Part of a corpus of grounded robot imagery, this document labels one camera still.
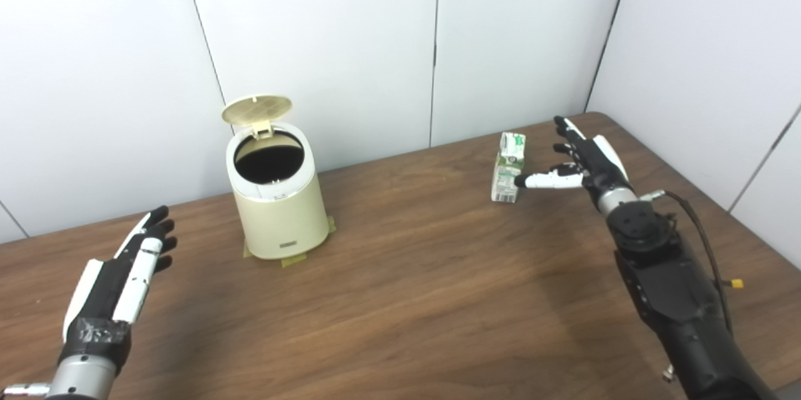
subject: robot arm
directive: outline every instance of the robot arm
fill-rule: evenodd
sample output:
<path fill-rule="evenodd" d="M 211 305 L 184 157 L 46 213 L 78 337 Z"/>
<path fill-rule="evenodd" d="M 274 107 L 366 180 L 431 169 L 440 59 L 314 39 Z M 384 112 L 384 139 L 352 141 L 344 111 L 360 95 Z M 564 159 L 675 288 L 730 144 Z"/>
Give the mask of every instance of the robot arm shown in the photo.
<path fill-rule="evenodd" d="M 131 352 L 131 325 L 148 295 L 151 278 L 172 264 L 163 255 L 177 246 L 166 206 L 134 226 L 111 260 L 90 260 L 64 317 L 64 346 L 52 383 L 13 385 L 6 396 L 106 400 Z"/>
<path fill-rule="evenodd" d="M 638 198 L 623 164 L 605 138 L 587 140 L 566 118 L 555 118 L 568 141 L 555 151 L 569 155 L 571 172 L 599 212 L 617 245 L 615 260 L 644 323 L 652 329 L 675 367 L 690 400 L 774 400 L 772 391 L 739 351 L 723 316 L 722 295 L 704 274 L 695 253 L 669 217 Z M 560 175 L 557 170 L 550 172 Z M 520 187 L 550 187 L 542 174 L 520 175 Z"/>

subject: trash can lid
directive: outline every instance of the trash can lid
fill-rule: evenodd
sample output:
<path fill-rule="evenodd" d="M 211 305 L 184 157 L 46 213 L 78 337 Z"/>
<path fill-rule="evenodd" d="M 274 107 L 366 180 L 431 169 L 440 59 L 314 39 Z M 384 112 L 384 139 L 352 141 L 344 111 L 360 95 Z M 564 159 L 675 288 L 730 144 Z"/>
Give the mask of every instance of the trash can lid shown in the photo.
<path fill-rule="evenodd" d="M 270 121 L 292 109 L 289 98 L 277 95 L 250 95 L 233 101 L 223 109 L 223 120 L 237 126 L 251 126 L 253 137 L 272 137 Z"/>

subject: wooden table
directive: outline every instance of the wooden table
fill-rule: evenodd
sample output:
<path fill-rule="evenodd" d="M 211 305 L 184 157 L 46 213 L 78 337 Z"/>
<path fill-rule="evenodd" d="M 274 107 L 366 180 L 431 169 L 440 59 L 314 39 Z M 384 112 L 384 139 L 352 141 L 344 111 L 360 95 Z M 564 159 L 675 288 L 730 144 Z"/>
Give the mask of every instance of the wooden table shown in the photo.
<path fill-rule="evenodd" d="M 801 376 L 801 274 L 609 118 L 575 123 L 609 138 L 639 192 L 689 199 L 724 276 L 745 279 L 729 296 L 744 354 L 770 386 Z M 563 162 L 553 129 L 518 130 L 529 170 Z M 489 201 L 498 138 L 322 174 L 338 231 L 286 269 L 243 259 L 231 195 L 174 206 L 175 264 L 154 280 L 112 398 L 683 398 L 660 379 L 666 357 L 586 192 Z M 83 265 L 137 219 L 0 247 L 1 383 L 51 379 Z"/>

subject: lid hinge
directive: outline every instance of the lid hinge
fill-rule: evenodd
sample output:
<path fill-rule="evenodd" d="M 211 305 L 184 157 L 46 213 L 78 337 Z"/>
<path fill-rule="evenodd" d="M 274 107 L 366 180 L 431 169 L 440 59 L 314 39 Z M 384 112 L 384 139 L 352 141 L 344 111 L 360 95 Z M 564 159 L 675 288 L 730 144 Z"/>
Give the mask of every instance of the lid hinge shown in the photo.
<path fill-rule="evenodd" d="M 270 120 L 258 121 L 258 123 L 253 123 L 251 126 L 253 127 L 253 137 L 256 140 L 272 137 L 272 125 L 270 124 Z"/>

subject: black cable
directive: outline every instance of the black cable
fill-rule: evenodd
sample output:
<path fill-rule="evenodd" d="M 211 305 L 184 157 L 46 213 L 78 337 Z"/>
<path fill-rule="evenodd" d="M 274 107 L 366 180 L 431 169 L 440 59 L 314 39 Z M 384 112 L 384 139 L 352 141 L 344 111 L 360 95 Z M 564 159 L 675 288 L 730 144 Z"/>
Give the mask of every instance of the black cable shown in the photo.
<path fill-rule="evenodd" d="M 709 244 L 707 232 L 704 231 L 703 226 L 701 225 L 701 220 L 699 220 L 698 215 L 695 214 L 695 210 L 692 206 L 690 206 L 690 203 L 688 203 L 687 200 L 684 200 L 684 198 L 681 198 L 675 193 L 669 191 L 665 191 L 665 195 L 673 198 L 679 205 L 681 205 L 681 208 L 684 209 L 684 212 L 689 215 L 690 220 L 692 220 L 693 225 L 695 225 L 695 228 L 698 229 L 698 234 L 701 235 L 703 249 L 704 252 L 707 253 L 710 267 L 712 267 L 712 275 L 713 278 L 715 278 L 715 287 L 718 289 L 718 294 L 720 295 L 720 303 L 723 308 L 723 319 L 726 321 L 726 328 L 729 329 L 729 333 L 733 335 L 735 332 L 732 329 L 732 315 L 729 313 L 729 302 L 726 300 L 726 292 L 723 286 L 723 279 L 720 277 L 718 261 L 715 260 L 715 254 L 712 252 L 712 246 Z"/>

